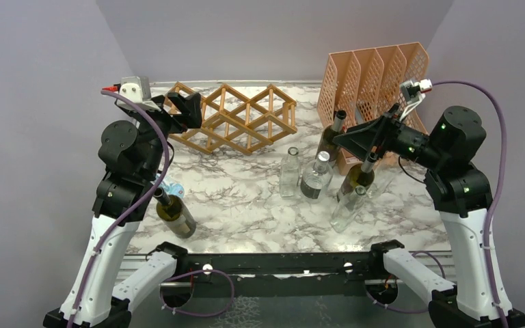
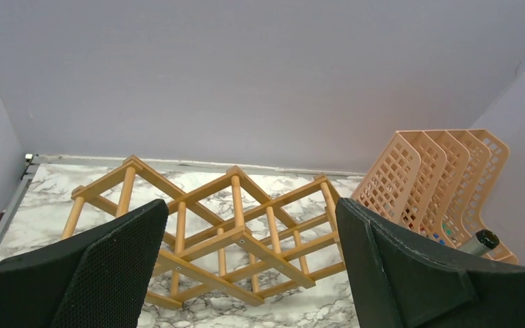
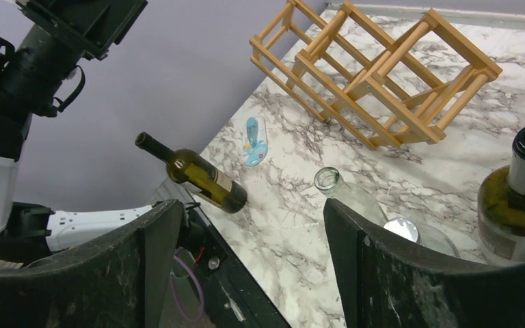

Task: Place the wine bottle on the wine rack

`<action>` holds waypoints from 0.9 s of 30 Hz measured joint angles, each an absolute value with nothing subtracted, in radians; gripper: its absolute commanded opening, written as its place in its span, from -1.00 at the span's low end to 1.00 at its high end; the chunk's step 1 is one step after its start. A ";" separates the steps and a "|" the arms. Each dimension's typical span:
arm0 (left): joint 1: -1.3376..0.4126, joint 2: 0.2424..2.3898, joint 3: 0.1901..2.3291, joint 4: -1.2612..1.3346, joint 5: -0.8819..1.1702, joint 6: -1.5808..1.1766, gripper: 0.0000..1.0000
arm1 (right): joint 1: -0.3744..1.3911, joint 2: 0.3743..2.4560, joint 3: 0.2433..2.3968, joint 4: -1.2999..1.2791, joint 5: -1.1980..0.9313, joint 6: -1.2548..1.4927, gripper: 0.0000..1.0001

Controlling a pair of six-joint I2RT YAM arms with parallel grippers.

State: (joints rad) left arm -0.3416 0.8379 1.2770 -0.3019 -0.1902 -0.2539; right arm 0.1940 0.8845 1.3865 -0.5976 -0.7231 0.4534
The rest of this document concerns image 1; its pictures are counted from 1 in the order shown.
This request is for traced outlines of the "wooden lattice wine rack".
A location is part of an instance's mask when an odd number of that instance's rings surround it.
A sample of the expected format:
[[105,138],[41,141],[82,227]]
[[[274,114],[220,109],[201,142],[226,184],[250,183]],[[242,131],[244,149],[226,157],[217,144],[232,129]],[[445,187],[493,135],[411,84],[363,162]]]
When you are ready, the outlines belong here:
[[200,128],[190,128],[170,139],[204,154],[229,147],[245,155],[271,146],[297,132],[296,100],[273,84],[253,97],[222,84],[200,96]]

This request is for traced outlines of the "slim clear glass bottle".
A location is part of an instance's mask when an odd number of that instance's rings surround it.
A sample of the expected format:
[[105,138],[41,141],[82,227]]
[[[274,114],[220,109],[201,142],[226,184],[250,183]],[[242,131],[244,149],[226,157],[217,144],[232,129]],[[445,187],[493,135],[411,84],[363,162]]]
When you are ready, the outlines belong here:
[[355,219],[367,199],[365,187],[358,185],[352,192],[344,195],[336,205],[329,223],[337,233],[342,233]]

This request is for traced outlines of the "square clear glass bottle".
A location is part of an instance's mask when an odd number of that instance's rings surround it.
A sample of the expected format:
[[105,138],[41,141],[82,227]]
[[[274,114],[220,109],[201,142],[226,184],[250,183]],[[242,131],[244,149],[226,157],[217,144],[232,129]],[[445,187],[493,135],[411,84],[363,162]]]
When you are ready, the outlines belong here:
[[295,196],[300,170],[299,149],[291,146],[280,166],[279,193],[282,198]]

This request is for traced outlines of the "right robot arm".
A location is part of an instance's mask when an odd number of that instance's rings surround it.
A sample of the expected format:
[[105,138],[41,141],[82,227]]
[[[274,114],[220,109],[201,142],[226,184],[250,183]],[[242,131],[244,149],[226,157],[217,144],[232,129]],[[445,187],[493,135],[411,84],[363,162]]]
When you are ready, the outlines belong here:
[[426,304],[436,327],[525,327],[525,314],[508,300],[498,271],[492,227],[495,204],[486,175],[472,163],[486,132],[471,109],[447,108],[430,134],[408,127],[393,106],[354,126],[334,142],[367,161],[392,152],[426,170],[424,183],[448,233],[456,282],[419,263],[397,241],[373,245],[368,272],[394,275]]

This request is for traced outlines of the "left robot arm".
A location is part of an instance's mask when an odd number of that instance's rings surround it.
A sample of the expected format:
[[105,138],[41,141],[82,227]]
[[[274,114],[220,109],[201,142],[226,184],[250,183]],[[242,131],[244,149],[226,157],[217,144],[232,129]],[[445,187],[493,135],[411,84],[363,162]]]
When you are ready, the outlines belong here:
[[[128,327],[134,310],[169,278],[187,274],[187,261],[163,251],[123,282],[116,278],[129,243],[142,222],[155,191],[168,171],[167,138],[202,124],[201,96],[170,92],[150,99],[150,108],[102,90],[128,115],[108,125],[101,136],[98,157],[105,175],[96,190],[92,229],[76,280],[62,305],[48,312],[45,327]],[[164,101],[177,113],[168,113]]]

